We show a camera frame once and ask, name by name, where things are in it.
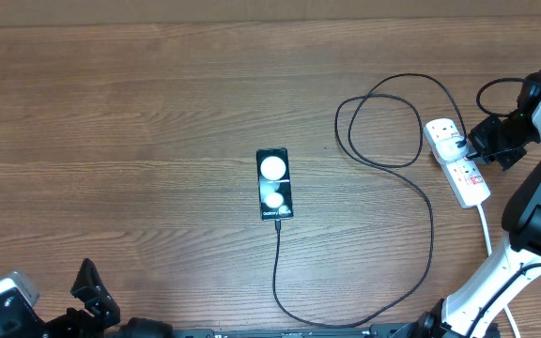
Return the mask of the black Galaxy smartphone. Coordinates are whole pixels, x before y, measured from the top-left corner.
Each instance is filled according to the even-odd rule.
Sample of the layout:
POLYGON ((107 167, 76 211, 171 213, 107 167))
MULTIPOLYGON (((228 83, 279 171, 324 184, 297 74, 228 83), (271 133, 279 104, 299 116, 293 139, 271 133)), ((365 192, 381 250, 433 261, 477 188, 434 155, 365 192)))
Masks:
POLYGON ((294 210, 287 149, 258 149, 256 170, 261 220, 291 219, 294 210))

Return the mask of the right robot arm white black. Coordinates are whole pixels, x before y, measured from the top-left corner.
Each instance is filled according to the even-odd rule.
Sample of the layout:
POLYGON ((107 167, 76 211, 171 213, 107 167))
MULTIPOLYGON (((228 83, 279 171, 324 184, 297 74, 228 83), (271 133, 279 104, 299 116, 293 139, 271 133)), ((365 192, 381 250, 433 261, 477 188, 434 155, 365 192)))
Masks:
MULTIPOLYGON (((509 169, 525 155, 526 145, 541 145, 541 70, 518 83, 516 109, 488 113, 468 134, 447 118, 425 124, 425 138, 463 208, 481 208, 489 196, 478 162, 509 169)), ((499 336, 494 318, 541 276, 541 161, 509 199, 502 229, 502 241, 471 278, 396 336, 499 336)))

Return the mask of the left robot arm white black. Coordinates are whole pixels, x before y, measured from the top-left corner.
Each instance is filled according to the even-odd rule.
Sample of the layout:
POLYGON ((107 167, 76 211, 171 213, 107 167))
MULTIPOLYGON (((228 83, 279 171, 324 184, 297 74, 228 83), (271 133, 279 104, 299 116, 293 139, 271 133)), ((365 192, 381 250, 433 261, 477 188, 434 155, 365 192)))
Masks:
POLYGON ((174 335, 171 325, 133 317, 115 332, 121 312, 100 278, 95 264, 84 259, 70 294, 84 305, 69 308, 45 321, 35 312, 39 300, 35 285, 23 272, 13 270, 0 278, 0 337, 2 338, 162 338, 174 335))

